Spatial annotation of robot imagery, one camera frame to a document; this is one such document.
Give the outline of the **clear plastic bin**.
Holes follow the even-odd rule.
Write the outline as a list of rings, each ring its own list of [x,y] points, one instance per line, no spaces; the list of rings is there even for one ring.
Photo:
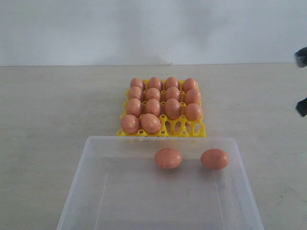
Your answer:
[[[162,169],[164,148],[182,163]],[[230,163],[201,163],[210,149]],[[232,138],[89,137],[59,230],[261,230],[260,218],[236,141]]]

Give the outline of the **yellow plastic egg tray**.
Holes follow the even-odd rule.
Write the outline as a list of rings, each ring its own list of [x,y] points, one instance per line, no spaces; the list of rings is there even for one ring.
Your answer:
[[[155,134],[149,134],[147,133],[141,126],[141,128],[138,130],[137,133],[135,134],[128,134],[123,131],[123,129],[120,126],[120,129],[116,132],[118,136],[127,136],[127,137],[132,137],[132,136],[139,136],[139,137],[192,137],[192,138],[204,138],[206,137],[206,131],[205,131],[205,125],[202,122],[203,116],[200,120],[195,120],[191,121],[188,120],[187,117],[185,116],[185,109],[186,109],[186,104],[184,103],[184,95],[185,92],[182,91],[182,84],[185,80],[178,80],[179,81],[179,90],[181,93],[181,100],[180,100],[180,105],[181,105],[181,116],[176,119],[176,120],[171,120],[169,119],[166,114],[165,114],[165,81],[162,80],[163,84],[163,89],[160,91],[161,93],[161,115],[158,117],[160,122],[161,122],[161,130],[158,133]],[[142,114],[140,117],[138,117],[139,121],[141,121],[141,118],[143,117],[145,113],[145,105],[146,105],[146,98],[145,94],[147,92],[148,88],[148,82],[149,80],[143,80],[146,89],[143,90],[144,94],[144,100],[142,102]],[[127,100],[123,103],[124,107],[124,113],[120,116],[120,121],[124,115],[127,115],[126,113],[126,106],[127,102],[129,100],[128,98],[128,93],[129,90],[127,91]]]

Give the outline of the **brown egg large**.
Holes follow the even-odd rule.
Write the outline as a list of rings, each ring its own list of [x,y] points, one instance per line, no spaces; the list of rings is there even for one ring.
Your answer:
[[[135,134],[141,128],[139,119],[134,115],[124,115],[120,121],[121,128],[128,134]]]

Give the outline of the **brown egg corner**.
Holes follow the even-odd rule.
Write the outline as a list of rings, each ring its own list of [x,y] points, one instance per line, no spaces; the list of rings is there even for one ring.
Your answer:
[[[137,98],[131,98],[127,102],[126,113],[140,117],[142,114],[142,102]]]

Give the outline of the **brown egg tray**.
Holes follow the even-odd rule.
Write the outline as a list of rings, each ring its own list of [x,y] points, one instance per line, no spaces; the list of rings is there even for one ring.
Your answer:
[[[148,88],[156,88],[157,90],[161,91],[163,89],[162,81],[159,77],[152,77],[149,79]]]
[[[165,90],[167,90],[170,87],[175,87],[179,89],[179,81],[176,77],[169,77],[165,81]]]
[[[140,78],[133,78],[133,79],[130,81],[130,87],[132,88],[132,87],[134,87],[134,86],[135,86],[135,87],[139,87],[139,88],[141,88],[142,90],[145,90],[145,89],[146,89],[143,80],[140,79]]]

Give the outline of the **brown egg bin bottom edge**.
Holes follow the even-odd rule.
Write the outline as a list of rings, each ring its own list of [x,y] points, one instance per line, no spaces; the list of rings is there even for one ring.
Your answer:
[[[181,100],[181,93],[177,87],[169,87],[165,92],[165,100],[176,99],[178,102]]]

